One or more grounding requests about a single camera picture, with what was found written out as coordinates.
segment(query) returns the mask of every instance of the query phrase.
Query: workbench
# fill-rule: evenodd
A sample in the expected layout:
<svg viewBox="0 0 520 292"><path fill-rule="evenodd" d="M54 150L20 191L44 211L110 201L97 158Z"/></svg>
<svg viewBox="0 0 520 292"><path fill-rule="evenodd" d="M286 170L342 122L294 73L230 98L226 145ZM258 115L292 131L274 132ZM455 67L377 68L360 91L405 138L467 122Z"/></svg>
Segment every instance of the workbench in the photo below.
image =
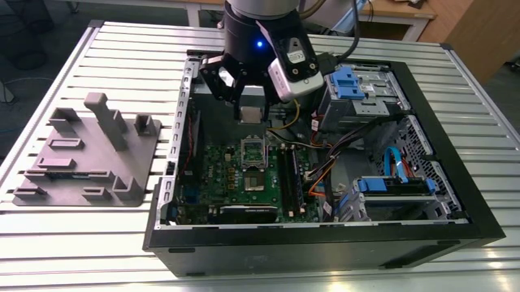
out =
<svg viewBox="0 0 520 292"><path fill-rule="evenodd" d="M220 50L221 31L105 23L87 28L0 167L0 289L67 291L514 291L520 287L520 139L457 55L437 44L361 40L353 58L404 61L431 102L507 238L412 269L178 279L142 250L151 191L165 169L186 50ZM352 39L312 36L317 52ZM93 114L105 92L125 118L154 115L163 128L141 207L18 207L14 189L52 130L59 107Z"/></svg>
<svg viewBox="0 0 520 292"><path fill-rule="evenodd" d="M193 27L201 26L201 10L222 10L224 0L60 0L70 5L71 12L76 12L72 2L91 2L102 4L138 5L150 7L186 9L187 22ZM404 41L417 41L428 22L436 18L436 12L425 3L421 9L415 9L407 3L393 0L372 0L375 3L375 15L371 19L369 5L360 12L360 21L376 23L404 24L409 26L403 37Z"/></svg>

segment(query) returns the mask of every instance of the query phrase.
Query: green circuit board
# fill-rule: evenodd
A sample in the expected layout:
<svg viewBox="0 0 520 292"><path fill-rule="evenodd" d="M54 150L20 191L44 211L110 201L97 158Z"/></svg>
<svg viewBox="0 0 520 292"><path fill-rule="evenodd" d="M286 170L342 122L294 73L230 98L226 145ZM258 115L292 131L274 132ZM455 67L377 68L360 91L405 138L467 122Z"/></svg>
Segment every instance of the green circuit board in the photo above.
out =
<svg viewBox="0 0 520 292"><path fill-rule="evenodd" d="M207 206L245 205L273 206L278 208L280 223L318 221L318 208L314 199L306 204L305 212L288 216L284 212L282 193L278 177L277 147L266 149L268 168L242 169L240 145L210 145L205 148L202 184L195 191L197 203L183 207L187 224L209 224ZM246 149L246 158L260 160L262 153ZM297 151L301 173L310 169L309 153L305 148Z"/></svg>

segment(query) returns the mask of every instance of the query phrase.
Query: wooden desk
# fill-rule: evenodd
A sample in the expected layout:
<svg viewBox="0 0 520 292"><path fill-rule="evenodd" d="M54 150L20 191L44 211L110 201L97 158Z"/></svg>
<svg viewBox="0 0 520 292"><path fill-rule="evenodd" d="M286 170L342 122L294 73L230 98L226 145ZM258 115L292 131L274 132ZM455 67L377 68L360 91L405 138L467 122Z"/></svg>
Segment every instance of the wooden desk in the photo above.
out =
<svg viewBox="0 0 520 292"><path fill-rule="evenodd" d="M417 41L428 22L437 17L437 14L428 3L423 5L421 9L415 9L408 6L408 2L396 2L393 0L372 0L372 3L375 6L375 19L372 21L376 23L408 25L409 27L403 40ZM360 20L369 21L369 3L365 5L360 14Z"/></svg>
<svg viewBox="0 0 520 292"><path fill-rule="evenodd" d="M372 0L372 3L375 5L375 16L425 19L435 19L437 17L437 14L428 3L424 3L421 9L415 9L408 6L408 2L396 2L393 0ZM371 14L371 5L365 5L361 14Z"/></svg>
<svg viewBox="0 0 520 292"><path fill-rule="evenodd" d="M183 8L187 11L189 26L193 27L201 26L201 10L222 10L224 7L224 0L76 0L75 2ZM417 41L428 21L436 18L432 7L424 4L423 9L419 10L409 7L405 3L395 2L393 0L372 0L372 2L375 4L373 22L409 25L403 40ZM368 21L369 14L371 8L367 5L361 11L360 20Z"/></svg>

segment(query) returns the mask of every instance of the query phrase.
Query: connector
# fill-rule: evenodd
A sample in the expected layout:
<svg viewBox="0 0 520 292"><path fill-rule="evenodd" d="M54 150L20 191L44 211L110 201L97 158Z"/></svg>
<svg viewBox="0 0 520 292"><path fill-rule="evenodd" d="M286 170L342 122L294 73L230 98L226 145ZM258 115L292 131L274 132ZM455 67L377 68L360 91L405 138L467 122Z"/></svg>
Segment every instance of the connector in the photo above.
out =
<svg viewBox="0 0 520 292"><path fill-rule="evenodd" d="M321 53L318 56L318 67L320 67L320 72L322 75L329 75L334 73L336 71L336 66L338 65L338 59L329 53Z"/></svg>

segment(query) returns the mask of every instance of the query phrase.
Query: sticker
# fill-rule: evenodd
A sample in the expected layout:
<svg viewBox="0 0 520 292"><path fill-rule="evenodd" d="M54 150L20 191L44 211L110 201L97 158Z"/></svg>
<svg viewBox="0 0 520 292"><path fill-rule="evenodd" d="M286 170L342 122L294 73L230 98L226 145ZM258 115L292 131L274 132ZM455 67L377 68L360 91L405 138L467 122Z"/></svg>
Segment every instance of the sticker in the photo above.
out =
<svg viewBox="0 0 520 292"><path fill-rule="evenodd" d="M320 121L318 120L312 120L312 123L310 123L310 128L313 131L318 131L318 127L320 127Z"/></svg>
<svg viewBox="0 0 520 292"><path fill-rule="evenodd" d="M324 210L329 214L329 216L333 214L333 207L330 207L330 204L328 202L324 203Z"/></svg>
<svg viewBox="0 0 520 292"><path fill-rule="evenodd" d="M298 64L306 60L306 56L304 55L302 50L297 50L296 52L288 53L288 58L293 64Z"/></svg>
<svg viewBox="0 0 520 292"><path fill-rule="evenodd" d="M361 85L363 91L375 91L375 87L372 85Z"/></svg>

